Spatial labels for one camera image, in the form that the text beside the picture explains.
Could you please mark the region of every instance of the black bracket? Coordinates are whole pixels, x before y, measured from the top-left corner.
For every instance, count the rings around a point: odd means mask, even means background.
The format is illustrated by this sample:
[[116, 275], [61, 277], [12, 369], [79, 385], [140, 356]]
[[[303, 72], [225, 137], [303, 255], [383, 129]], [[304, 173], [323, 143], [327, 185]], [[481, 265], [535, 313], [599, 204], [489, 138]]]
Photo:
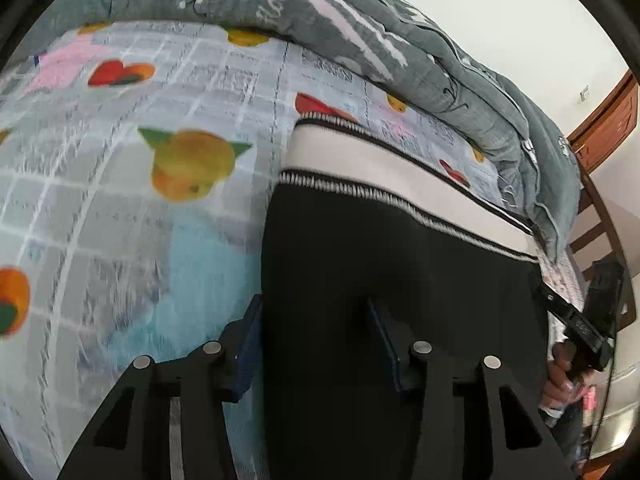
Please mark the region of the black bracket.
[[[484, 357], [469, 374], [466, 363], [415, 337], [372, 301], [369, 327], [395, 390], [407, 397], [424, 392], [411, 480], [573, 478], [537, 402], [498, 358]], [[456, 406], [464, 412], [463, 428], [454, 423]], [[458, 463], [455, 443], [461, 441]]]
[[89, 421], [58, 480], [170, 480], [172, 397], [180, 398], [185, 478], [236, 480], [222, 402], [237, 403], [251, 385], [261, 315], [256, 295], [218, 341], [164, 363], [137, 357]]

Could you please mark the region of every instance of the bed sheet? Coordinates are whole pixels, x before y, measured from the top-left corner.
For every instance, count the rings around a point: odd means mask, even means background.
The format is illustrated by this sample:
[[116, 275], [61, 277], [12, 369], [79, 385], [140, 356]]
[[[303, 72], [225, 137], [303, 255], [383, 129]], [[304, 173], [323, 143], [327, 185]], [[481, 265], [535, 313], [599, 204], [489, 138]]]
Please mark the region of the bed sheet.
[[[0, 339], [0, 425], [34, 480], [57, 476], [133, 358], [187, 354], [260, 292], [269, 196], [309, 111], [355, 120], [508, 207], [495, 167], [454, 130], [254, 32], [95, 25], [4, 74], [0, 267], [25, 274], [31, 304]], [[258, 374], [225, 406], [241, 479], [268, 477], [261, 397]]]

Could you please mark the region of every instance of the black pants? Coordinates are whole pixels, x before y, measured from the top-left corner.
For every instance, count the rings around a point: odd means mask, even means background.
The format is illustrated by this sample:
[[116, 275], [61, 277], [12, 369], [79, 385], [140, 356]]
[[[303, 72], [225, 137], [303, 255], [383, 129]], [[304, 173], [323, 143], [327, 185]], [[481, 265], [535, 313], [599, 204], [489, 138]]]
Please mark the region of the black pants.
[[399, 399], [384, 375], [368, 297], [452, 356], [498, 356], [537, 405], [548, 325], [527, 281], [535, 270], [390, 205], [278, 186], [262, 250], [272, 478], [408, 477], [421, 401]]

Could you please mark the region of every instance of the wooden headboard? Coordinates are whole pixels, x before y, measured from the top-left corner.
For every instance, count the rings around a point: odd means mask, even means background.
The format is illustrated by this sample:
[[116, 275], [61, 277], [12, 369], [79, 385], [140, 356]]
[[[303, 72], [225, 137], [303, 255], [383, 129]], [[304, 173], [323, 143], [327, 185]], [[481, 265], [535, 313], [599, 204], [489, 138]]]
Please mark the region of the wooden headboard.
[[593, 277], [593, 262], [615, 254], [618, 261], [625, 267], [627, 286], [625, 288], [626, 308], [620, 317], [618, 329], [622, 330], [636, 320], [636, 299], [631, 287], [631, 276], [626, 262], [625, 253], [618, 233], [611, 221], [611, 216], [604, 205], [602, 197], [593, 185], [584, 167], [578, 160], [582, 190], [578, 218], [575, 223], [574, 234], [570, 247], [574, 253], [584, 279], [589, 281]]

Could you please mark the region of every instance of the yellow fruit print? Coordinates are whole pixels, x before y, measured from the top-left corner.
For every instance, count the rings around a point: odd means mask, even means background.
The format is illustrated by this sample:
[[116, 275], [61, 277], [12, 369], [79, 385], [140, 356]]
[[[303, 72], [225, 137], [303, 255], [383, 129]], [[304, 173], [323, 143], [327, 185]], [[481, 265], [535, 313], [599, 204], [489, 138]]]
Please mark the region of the yellow fruit print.
[[238, 30], [236, 28], [227, 28], [227, 41], [237, 46], [257, 46], [261, 43], [267, 43], [269, 37], [258, 32], [250, 30]]
[[10, 128], [6, 128], [4, 130], [0, 130], [0, 144], [7, 138], [7, 136], [11, 133]]
[[91, 34], [96, 30], [101, 30], [103, 28], [107, 28], [111, 25], [111, 23], [91, 23], [90, 25], [85, 25], [84, 27], [80, 27], [76, 34], [78, 36], [82, 36], [83, 34]]
[[400, 99], [396, 99], [392, 95], [386, 95], [386, 102], [389, 103], [396, 112], [404, 114], [406, 112], [406, 104], [404, 104]]
[[246, 142], [228, 142], [203, 130], [138, 131], [155, 151], [151, 184], [171, 202], [207, 196], [215, 183], [231, 174], [236, 158], [251, 148]]
[[474, 152], [474, 157], [475, 159], [482, 164], [484, 162], [484, 155], [482, 154], [482, 152], [480, 150], [478, 150], [477, 148], [471, 148]]

